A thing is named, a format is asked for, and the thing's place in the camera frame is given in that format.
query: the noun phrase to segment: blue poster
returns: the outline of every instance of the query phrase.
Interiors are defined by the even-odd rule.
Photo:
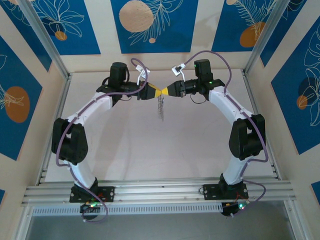
[[[320,17],[271,84],[299,154],[320,144]]]
[[[6,191],[0,189],[0,206],[1,206],[2,200],[3,200],[4,197],[5,197],[5,193],[6,193]]]
[[[84,0],[31,3],[60,55],[100,54]]]
[[[28,43],[46,71],[49,71],[52,60],[33,31],[29,22],[25,18],[24,14],[21,12],[17,2],[15,0],[0,0],[0,6],[11,19],[24,40]]]
[[[266,66],[307,0],[290,0],[260,58]]]
[[[212,51],[251,51],[276,2],[276,0],[225,0]]]
[[[111,0],[122,54],[189,53],[198,0]]]
[[[0,37],[0,154],[17,160],[42,86]]]

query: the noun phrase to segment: black mounting plate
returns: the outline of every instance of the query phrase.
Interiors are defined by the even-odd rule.
[[[228,189],[224,193],[221,191],[219,184],[204,184],[203,195],[204,200],[235,200],[237,195],[241,195],[244,199],[248,199],[247,186],[243,183],[234,189]]]
[[[114,202],[114,198],[115,198],[115,187],[114,186],[98,186],[97,187],[97,196],[104,201],[105,203],[113,203]],[[69,202],[70,203],[86,203],[86,200],[83,200],[81,197],[77,198],[79,196],[76,196],[73,194],[73,192],[71,191],[70,194],[70,199]]]

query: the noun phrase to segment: orange circle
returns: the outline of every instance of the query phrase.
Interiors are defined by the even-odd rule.
[[[17,104],[11,100],[11,97],[16,100],[23,99],[18,101],[20,104]],[[6,91],[4,99],[9,101],[5,104],[5,111],[8,117],[16,123],[23,123],[27,119],[30,110],[28,93],[22,87],[12,86]]]
[[[299,109],[303,110],[307,107],[308,105],[308,99],[306,96],[299,96],[298,99],[296,100],[296,105],[298,106]]]
[[[152,38],[149,39],[149,43],[154,44],[155,42],[156,42],[155,38],[152,37]]]
[[[240,45],[244,48],[254,47],[256,45],[258,37],[265,27],[265,24],[265,22],[258,22],[254,26],[250,26],[246,30],[244,30],[240,36]]]
[[[139,33],[154,23],[154,15],[147,4],[140,0],[128,1],[119,11],[119,19],[125,30]]]
[[[67,40],[67,35],[63,31],[56,31],[54,35],[60,41]]]
[[[236,4],[237,0],[226,0],[226,4],[233,5]]]

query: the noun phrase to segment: vent grille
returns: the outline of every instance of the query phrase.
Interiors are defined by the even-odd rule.
[[[79,206],[35,207],[33,216],[79,216]],[[109,205],[109,215],[222,213],[221,203]],[[106,214],[104,207],[86,215]]]

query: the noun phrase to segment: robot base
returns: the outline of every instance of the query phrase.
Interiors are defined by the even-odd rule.
[[[221,174],[218,184],[204,184],[203,195],[205,200],[236,200],[239,195],[248,199],[248,190],[243,181],[228,185]]]
[[[98,180],[95,179],[90,191],[95,193],[105,203],[113,203],[115,197],[114,186],[98,186]],[[74,185],[71,188],[70,203],[96,203],[98,202],[91,194],[85,191],[82,187]]]

